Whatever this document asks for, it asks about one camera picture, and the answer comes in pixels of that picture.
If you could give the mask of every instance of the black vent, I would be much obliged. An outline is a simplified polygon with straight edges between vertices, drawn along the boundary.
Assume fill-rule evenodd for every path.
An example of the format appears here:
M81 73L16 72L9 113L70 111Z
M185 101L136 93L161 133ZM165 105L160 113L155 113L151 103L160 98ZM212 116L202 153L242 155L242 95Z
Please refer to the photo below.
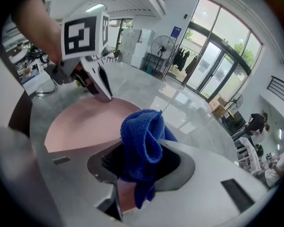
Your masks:
M54 159L53 162L54 162L55 165L60 165L62 163L68 162L70 160L71 159L69 159L68 157L61 157L61 158Z
M221 183L241 213L255 203L234 179Z

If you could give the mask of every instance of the door frame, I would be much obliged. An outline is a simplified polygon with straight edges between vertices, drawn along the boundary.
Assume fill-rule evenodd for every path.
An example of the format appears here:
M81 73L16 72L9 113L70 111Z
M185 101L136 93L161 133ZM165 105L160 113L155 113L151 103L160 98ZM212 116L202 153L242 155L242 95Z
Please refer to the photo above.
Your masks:
M209 98L204 97L200 92L202 90L202 88L208 83L208 81L210 80L210 74L208 73L206 75L206 77L202 80L201 84L198 86L197 89L193 89L192 87L190 87L189 85L187 85L188 80L190 79L190 77L192 76L192 74L194 73L196 67L194 68L194 70L192 71L192 73L190 75L187 75L187 77L183 80L182 85L184 87L187 87L189 90L193 91L194 93L198 94L201 98L203 98L206 102L210 102L218 93L219 91L222 89L222 87L227 83L228 79L231 77L232 73L235 71L236 67L238 65L240 65L245 72L247 73L247 76L249 76L249 74L251 73L251 69L250 67L246 64L246 62L243 60L243 58L233 49L231 48L223 39L221 39L219 36L217 36L214 33L211 33L210 30L195 24L194 22L190 22L188 28L195 30L196 32L204 35L207 37L207 41L204 44L201 52L200 52L200 56L198 57L198 60L196 62L196 65L199 64L207 46L209 43L214 44L215 46L217 46L221 52L224 55L228 55L233 61L233 65L230 69L230 71L226 74L225 78L222 80L222 82L219 84L219 86L215 89L215 91L212 93L212 95L209 96ZM213 67L211 68L211 70L215 71L216 68L219 66L220 62L222 61L224 56L221 57L220 60L216 60L214 62Z
M188 79L186 80L186 82L184 84L185 87L187 87L189 90L193 91L194 93L198 94L206 102L210 102L220 92L220 90L223 88L223 86L227 83L228 79L231 77L232 73L235 71L236 67L239 65L239 62L230 53L228 53L221 45L219 45L218 43L216 43L215 41L213 41L211 39L209 39L206 42L206 45L204 45L205 49L202 51L201 56L199 57L199 60L197 61L197 64L200 62L200 60L201 60L204 52L206 51L206 48L207 48L209 43L214 44L215 46L217 46L221 50L220 53L218 54L216 60L214 61L213 66L211 67L211 69L209 70L209 72L207 73L205 78L202 80L202 82L200 83L200 85L196 89L193 89L191 86L189 86L187 84L188 80L193 75L195 70L191 73L191 75L188 75ZM205 96L203 96L201 94L201 91L207 85L209 80L212 78L215 71L220 66L220 63L223 60L225 55L229 56L233 60L234 63L231 66L231 69L228 71L228 73L224 77L224 79L220 82L219 86L214 90L214 92L208 98L206 98Z

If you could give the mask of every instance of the blue sign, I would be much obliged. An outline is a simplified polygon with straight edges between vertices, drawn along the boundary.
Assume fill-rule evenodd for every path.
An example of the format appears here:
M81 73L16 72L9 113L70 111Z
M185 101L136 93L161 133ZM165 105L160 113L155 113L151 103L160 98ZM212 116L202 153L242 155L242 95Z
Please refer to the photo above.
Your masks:
M178 38L179 37L179 34L180 34L180 32L181 32L181 28L178 28L178 27L176 27L176 26L174 26L174 29L172 30L172 32L171 32L171 37L175 37L175 38Z

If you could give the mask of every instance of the black shirt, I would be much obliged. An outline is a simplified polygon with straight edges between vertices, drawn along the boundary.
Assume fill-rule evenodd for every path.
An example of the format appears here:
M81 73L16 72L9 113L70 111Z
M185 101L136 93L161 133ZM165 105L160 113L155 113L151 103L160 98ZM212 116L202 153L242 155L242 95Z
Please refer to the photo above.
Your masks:
M249 125L245 127L245 132L251 134L250 131L260 130L260 133L262 133L264 128L264 117L258 113L252 113L251 117L253 119Z

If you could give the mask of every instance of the white cabinet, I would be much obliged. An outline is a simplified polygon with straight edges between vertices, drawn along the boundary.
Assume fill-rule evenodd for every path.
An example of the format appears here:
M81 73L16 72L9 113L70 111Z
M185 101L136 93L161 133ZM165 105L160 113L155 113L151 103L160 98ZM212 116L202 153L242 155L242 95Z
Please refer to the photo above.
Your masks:
M142 67L147 52L150 52L153 37L154 32L150 29L125 29L119 45L118 61L137 68Z

